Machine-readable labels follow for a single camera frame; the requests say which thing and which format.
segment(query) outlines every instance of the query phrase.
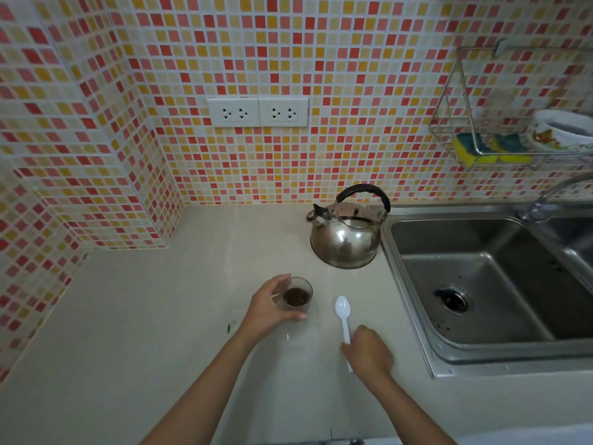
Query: sink drain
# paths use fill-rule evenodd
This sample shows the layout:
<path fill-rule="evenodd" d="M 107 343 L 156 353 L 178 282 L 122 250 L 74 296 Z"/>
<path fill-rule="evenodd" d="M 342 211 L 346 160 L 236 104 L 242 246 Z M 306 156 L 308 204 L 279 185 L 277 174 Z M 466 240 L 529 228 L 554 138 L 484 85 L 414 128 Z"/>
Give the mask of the sink drain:
<path fill-rule="evenodd" d="M 453 314 L 464 314 L 470 308 L 470 296 L 460 287 L 445 284 L 433 292 L 439 297 L 443 306 Z"/>

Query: white plastic spoon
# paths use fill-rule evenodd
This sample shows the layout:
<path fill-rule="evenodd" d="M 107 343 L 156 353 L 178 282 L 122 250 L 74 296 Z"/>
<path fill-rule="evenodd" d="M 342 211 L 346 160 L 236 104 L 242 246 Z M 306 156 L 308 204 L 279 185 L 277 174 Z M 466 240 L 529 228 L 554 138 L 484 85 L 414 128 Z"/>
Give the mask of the white plastic spoon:
<path fill-rule="evenodd" d="M 342 319 L 342 330 L 344 331 L 344 343 L 350 344 L 350 330 L 348 329 L 347 318 L 350 317 L 350 303 L 344 295 L 340 295 L 336 300 L 336 314 Z M 348 363 L 348 371 L 352 372 L 352 367 Z"/>

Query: person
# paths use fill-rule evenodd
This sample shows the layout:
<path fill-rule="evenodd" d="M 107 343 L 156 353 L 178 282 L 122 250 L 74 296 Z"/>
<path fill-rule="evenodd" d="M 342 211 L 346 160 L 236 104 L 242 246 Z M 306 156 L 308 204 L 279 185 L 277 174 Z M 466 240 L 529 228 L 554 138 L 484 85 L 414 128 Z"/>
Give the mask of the person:
<path fill-rule="evenodd" d="M 197 380 L 152 428 L 140 445 L 208 445 L 241 367 L 253 348 L 284 321 L 305 320 L 277 305 L 278 285 L 290 275 L 266 281 L 255 293 L 239 329 Z M 392 378 L 393 355 L 379 334 L 359 326 L 342 353 L 356 376 L 387 412 L 404 445 L 454 445 L 453 441 Z"/>

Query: person's right arm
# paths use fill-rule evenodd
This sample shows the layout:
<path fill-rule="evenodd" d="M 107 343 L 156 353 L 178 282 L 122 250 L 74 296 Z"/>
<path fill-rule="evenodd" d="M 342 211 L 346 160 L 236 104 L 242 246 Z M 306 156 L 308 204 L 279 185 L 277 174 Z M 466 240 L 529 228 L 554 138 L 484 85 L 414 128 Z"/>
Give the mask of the person's right arm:
<path fill-rule="evenodd" d="M 354 373 L 387 412 L 403 445 L 456 445 L 392 378 L 393 355 L 381 336 L 364 325 L 342 344 Z"/>

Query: kettle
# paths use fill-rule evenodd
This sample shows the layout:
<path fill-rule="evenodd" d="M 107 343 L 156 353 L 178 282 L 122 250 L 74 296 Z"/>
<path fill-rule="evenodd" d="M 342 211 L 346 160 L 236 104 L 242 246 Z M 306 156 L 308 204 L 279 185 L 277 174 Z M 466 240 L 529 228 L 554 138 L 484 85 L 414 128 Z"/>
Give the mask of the kettle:
<path fill-rule="evenodd" d="M 381 198 L 384 212 L 376 215 L 365 206 L 344 202 L 355 193 L 369 192 Z M 313 205 L 307 214 L 312 224 L 311 247 L 322 260 L 340 269 L 357 269 L 373 260 L 381 243 L 381 224 L 391 210 L 389 197 L 372 184 L 344 189 L 327 208 Z"/>

